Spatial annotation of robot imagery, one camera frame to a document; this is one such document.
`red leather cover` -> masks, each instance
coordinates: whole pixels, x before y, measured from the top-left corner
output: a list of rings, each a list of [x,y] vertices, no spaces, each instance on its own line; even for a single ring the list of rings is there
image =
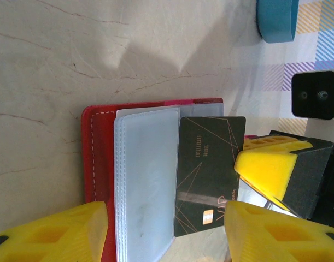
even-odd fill
[[[117,110],[205,103],[222,103],[222,98],[92,105],[84,109],[81,116],[81,138],[85,202],[105,201],[108,214],[108,230],[101,262],[116,261],[113,125]]]

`white table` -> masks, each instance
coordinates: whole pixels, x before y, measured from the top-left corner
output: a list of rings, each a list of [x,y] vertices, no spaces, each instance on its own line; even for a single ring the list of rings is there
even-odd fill
[[[88,105],[223,97],[247,134],[277,128],[280,92],[261,90],[261,72],[285,50],[260,39],[255,0],[0,0],[0,231],[84,202]],[[217,228],[162,261],[225,252]]]

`white stitching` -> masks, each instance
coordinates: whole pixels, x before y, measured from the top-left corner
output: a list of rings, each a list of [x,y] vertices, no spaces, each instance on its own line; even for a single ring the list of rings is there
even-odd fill
[[[91,152],[92,152],[92,181],[93,181],[93,188],[94,188],[94,201],[96,201],[96,185],[95,185],[95,158],[94,158],[94,131],[92,127],[94,116],[99,114],[109,114],[115,113],[115,111],[107,111],[107,112],[98,112],[91,116]]]

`tabletop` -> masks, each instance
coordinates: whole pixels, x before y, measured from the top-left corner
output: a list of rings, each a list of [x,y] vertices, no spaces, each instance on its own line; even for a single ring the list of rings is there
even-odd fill
[[[289,115],[284,63],[309,61],[316,46],[302,56],[297,46],[309,38],[266,44],[255,8],[255,0],[0,0],[0,231],[84,202],[88,105],[222,97],[225,115],[247,118],[246,134],[280,128]],[[224,261],[226,246],[223,228],[208,230],[177,238],[162,261]]]

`black credit card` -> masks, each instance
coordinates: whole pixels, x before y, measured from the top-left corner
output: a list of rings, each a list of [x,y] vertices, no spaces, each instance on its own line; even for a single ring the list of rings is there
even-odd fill
[[[174,236],[224,225],[226,202],[237,200],[244,129],[244,117],[181,118]]]

